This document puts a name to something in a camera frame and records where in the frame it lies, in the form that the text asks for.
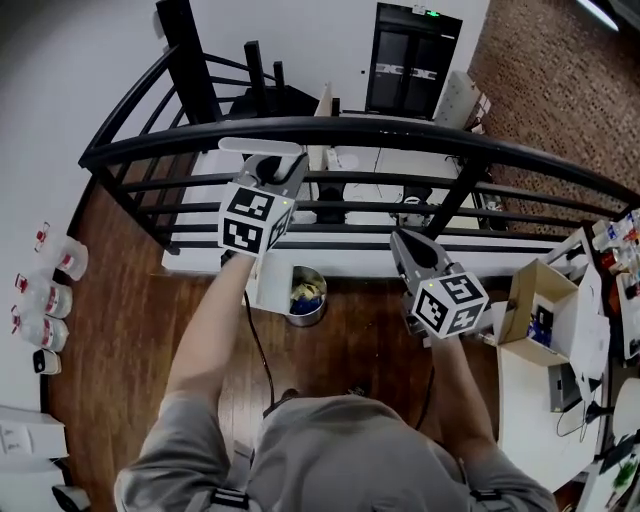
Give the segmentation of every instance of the ceiling light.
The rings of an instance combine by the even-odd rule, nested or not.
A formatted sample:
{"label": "ceiling light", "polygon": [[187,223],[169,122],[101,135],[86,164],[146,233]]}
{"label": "ceiling light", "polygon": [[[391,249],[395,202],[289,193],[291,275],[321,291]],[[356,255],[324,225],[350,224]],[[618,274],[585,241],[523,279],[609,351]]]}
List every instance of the ceiling light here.
{"label": "ceiling light", "polygon": [[615,21],[613,21],[613,19],[611,18],[611,16],[605,12],[606,9],[601,7],[600,5],[596,5],[595,3],[591,2],[590,0],[578,0],[578,3],[580,5],[582,5],[585,9],[587,9],[591,14],[593,14],[596,18],[598,18],[600,21],[602,21],[605,25],[607,25],[607,27],[615,30],[616,32],[618,32],[618,25],[616,24]]}

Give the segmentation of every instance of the person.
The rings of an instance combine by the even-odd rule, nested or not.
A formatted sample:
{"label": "person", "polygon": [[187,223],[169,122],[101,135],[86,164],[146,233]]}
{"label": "person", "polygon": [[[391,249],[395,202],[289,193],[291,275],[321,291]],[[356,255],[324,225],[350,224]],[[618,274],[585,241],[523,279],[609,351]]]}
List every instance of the person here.
{"label": "person", "polygon": [[444,448],[375,400],[292,398],[264,420],[246,487],[231,484],[217,409],[253,263],[233,256],[197,308],[118,510],[556,510],[498,449],[457,337],[432,339]]}

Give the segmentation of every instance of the gray shirt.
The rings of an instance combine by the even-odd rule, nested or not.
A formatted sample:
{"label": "gray shirt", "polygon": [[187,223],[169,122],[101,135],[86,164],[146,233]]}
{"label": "gray shirt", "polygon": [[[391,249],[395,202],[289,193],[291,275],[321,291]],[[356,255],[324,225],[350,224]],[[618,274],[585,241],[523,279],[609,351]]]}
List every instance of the gray shirt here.
{"label": "gray shirt", "polygon": [[[290,400],[267,417],[255,450],[245,491],[252,510],[556,510],[553,496],[497,447],[463,468],[366,398]],[[118,476],[116,504],[209,510],[228,472],[215,411],[197,395],[169,396],[140,458]]]}

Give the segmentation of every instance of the power cord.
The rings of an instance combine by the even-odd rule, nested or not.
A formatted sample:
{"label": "power cord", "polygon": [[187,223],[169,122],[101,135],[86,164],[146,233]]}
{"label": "power cord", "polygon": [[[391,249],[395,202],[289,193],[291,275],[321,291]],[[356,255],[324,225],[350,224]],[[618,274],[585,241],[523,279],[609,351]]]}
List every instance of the power cord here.
{"label": "power cord", "polygon": [[255,325],[253,325],[253,318],[251,318],[251,304],[249,303],[249,296],[247,292],[244,292],[244,305],[247,308],[247,318],[249,319],[249,327],[251,327],[251,332],[253,333],[253,339],[256,340],[256,345],[258,346],[258,351],[260,352],[260,357],[262,358],[262,366],[264,366],[264,371],[267,372],[267,379],[269,379],[269,393],[270,393],[270,406],[273,406],[275,402],[275,393],[273,392],[273,378],[271,377],[271,370],[269,369],[269,364],[267,363],[267,358],[264,355],[264,350],[262,350],[262,344],[260,343],[260,338],[258,338],[258,333],[256,331]]}
{"label": "power cord", "polygon": [[575,431],[579,430],[580,431],[580,442],[584,441],[585,436],[587,435],[587,404],[582,403],[582,423],[577,426],[576,428],[574,428],[573,430],[570,430],[569,432],[565,432],[563,434],[560,433],[560,422],[562,421],[562,418],[564,417],[566,411],[564,411],[560,417],[558,418],[558,423],[556,424],[556,435],[558,437],[567,437],[570,434],[573,434]]}
{"label": "power cord", "polygon": [[416,423],[416,430],[420,430],[422,426],[422,422],[424,421],[425,416],[427,415],[427,410],[429,409],[429,402],[431,401],[431,388],[433,387],[433,377],[435,375],[435,370],[431,368],[431,374],[429,375],[429,384],[427,384],[427,394],[424,398],[424,403],[422,404],[422,411],[420,412],[420,418]]}

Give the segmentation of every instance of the wooden floor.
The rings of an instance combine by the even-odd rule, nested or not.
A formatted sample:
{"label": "wooden floor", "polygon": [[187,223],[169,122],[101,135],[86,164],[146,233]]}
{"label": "wooden floor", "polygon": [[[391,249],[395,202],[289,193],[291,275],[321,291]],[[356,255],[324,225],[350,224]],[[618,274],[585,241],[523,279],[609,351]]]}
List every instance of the wooden floor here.
{"label": "wooden floor", "polygon": [[[210,278],[165,275],[161,250],[97,187],[77,237],[89,248],[89,268],[73,284],[71,336],[63,371],[49,385],[50,412],[67,427],[68,464],[94,512],[114,510],[119,469],[136,458],[157,414],[172,356]],[[372,397],[414,424],[425,396],[431,355],[410,337],[401,316],[400,281],[330,280],[320,324],[300,329],[279,315],[254,311],[276,395],[296,387],[341,394],[368,382]],[[465,347],[497,432],[495,350]],[[268,405],[269,388],[248,323],[220,404],[226,439],[249,442]],[[438,438],[433,408],[423,432]]]}

